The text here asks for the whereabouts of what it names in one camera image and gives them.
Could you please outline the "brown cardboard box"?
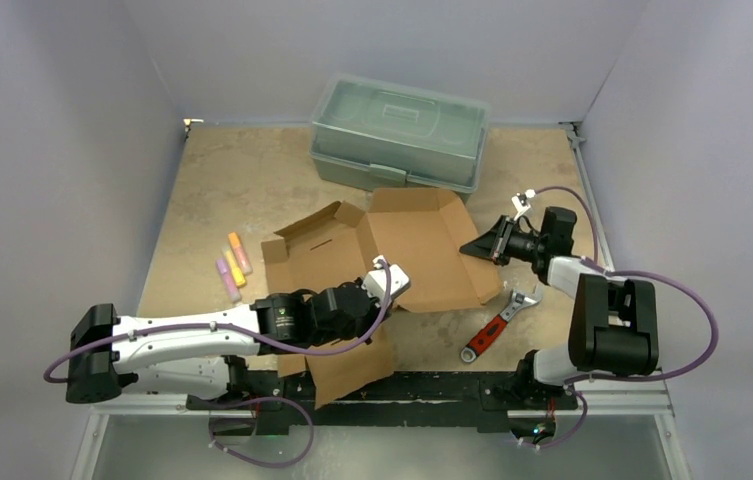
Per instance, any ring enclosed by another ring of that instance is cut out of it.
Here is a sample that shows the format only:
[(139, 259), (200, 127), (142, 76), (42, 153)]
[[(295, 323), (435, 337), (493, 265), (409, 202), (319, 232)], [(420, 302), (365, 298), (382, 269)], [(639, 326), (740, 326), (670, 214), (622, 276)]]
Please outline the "brown cardboard box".
[(321, 292), (375, 271), (384, 258), (409, 288), (394, 305), (411, 313), (480, 308), (503, 288), (489, 261), (460, 253), (479, 233), (464, 201), (440, 188), (379, 188), (368, 210), (336, 201), (262, 243), (268, 290)]

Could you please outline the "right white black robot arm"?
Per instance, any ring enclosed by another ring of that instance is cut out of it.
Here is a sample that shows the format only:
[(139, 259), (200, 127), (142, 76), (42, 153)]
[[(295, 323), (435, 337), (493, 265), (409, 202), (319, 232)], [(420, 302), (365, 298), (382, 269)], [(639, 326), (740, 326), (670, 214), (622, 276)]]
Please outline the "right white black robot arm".
[(527, 353), (501, 389), (528, 407), (590, 374), (649, 376), (658, 366), (654, 285), (604, 273), (573, 255), (576, 223), (575, 212), (561, 207), (546, 208), (538, 230), (523, 231), (518, 220), (503, 215), (488, 232), (459, 249), (497, 266), (526, 262), (541, 284), (574, 301), (566, 343)]

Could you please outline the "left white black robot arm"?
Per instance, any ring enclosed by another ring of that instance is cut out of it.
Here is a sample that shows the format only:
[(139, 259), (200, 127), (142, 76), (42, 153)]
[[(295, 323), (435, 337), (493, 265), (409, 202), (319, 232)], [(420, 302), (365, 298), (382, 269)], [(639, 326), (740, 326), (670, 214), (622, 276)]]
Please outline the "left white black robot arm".
[(372, 271), (319, 293), (299, 289), (250, 305), (167, 318), (120, 316), (90, 307), (70, 335), (62, 378), (71, 404), (94, 404), (126, 390), (184, 393), (236, 409), (249, 399), (246, 356), (337, 355), (366, 343), (388, 317), (403, 282)]

